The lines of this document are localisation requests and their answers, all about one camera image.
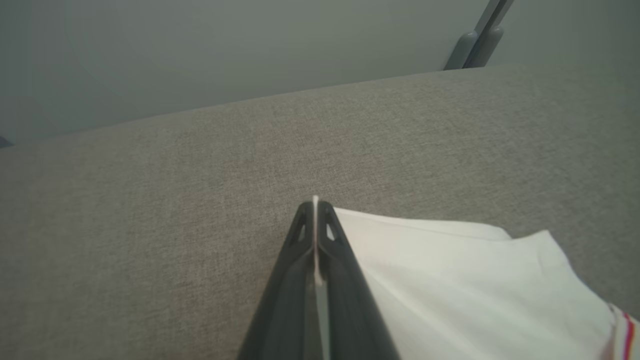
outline gray textured surface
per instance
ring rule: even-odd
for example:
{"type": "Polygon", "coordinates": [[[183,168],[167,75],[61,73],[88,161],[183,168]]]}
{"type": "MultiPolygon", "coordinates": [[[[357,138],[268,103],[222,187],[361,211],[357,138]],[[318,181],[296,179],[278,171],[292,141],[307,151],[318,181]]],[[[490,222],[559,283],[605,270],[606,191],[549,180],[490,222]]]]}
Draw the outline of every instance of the gray textured surface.
{"type": "Polygon", "coordinates": [[[636,85],[456,70],[3,149],[0,357],[233,358],[314,193],[513,236],[550,229],[588,285],[639,316],[636,85]]]}

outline gray fabric surface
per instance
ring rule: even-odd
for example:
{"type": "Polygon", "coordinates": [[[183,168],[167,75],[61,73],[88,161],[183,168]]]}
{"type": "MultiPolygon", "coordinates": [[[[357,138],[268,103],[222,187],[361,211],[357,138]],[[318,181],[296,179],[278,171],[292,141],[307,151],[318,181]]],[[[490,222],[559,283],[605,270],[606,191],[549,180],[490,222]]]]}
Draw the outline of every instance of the gray fabric surface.
{"type": "Polygon", "coordinates": [[[233,358],[312,194],[513,236],[550,229],[590,287],[640,316],[636,85],[435,72],[3,149],[0,358],[233,358]]]}

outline folded cloth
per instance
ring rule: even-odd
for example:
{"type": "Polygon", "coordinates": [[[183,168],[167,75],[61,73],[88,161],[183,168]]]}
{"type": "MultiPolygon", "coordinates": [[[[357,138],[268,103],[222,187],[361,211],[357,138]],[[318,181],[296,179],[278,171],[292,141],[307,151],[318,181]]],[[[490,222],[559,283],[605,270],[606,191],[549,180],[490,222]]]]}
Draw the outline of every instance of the folded cloth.
{"type": "Polygon", "coordinates": [[[640,359],[637,322],[582,283],[548,231],[512,240],[335,210],[405,360],[640,359]]]}

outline white fabric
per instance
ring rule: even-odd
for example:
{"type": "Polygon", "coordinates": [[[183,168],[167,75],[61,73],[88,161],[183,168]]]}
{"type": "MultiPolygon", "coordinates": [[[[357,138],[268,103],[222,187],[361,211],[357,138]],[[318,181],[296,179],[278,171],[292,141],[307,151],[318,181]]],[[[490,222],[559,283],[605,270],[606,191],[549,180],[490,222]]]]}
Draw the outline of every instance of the white fabric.
{"type": "Polygon", "coordinates": [[[404,360],[611,358],[616,317],[548,232],[336,213],[404,360]]]}

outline red stripe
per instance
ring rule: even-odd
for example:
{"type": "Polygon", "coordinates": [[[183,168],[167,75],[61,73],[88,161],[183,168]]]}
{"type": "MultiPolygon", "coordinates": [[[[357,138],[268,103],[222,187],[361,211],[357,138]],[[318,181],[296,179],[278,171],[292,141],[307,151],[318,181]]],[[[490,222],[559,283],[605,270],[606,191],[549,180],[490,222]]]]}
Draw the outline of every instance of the red stripe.
{"type": "Polygon", "coordinates": [[[624,360],[629,360],[631,356],[631,344],[634,342],[634,333],[636,332],[636,326],[629,318],[629,314],[625,313],[625,319],[627,319],[627,338],[625,339],[625,357],[624,360]]]}

